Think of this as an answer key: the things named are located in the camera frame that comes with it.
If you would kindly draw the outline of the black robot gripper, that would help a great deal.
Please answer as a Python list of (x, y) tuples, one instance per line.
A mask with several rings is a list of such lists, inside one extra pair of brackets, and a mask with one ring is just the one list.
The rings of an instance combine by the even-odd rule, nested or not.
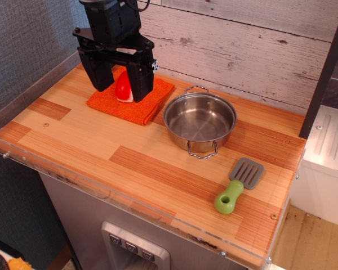
[(126, 66), (135, 102), (142, 101), (152, 90), (158, 61), (153, 58), (154, 43), (140, 34), (140, 8), (137, 1), (80, 1), (84, 6), (89, 28), (75, 28), (81, 63), (94, 88), (102, 92), (114, 83), (112, 65), (98, 52), (114, 52), (117, 48), (135, 50), (144, 54), (144, 65), (131, 62)]

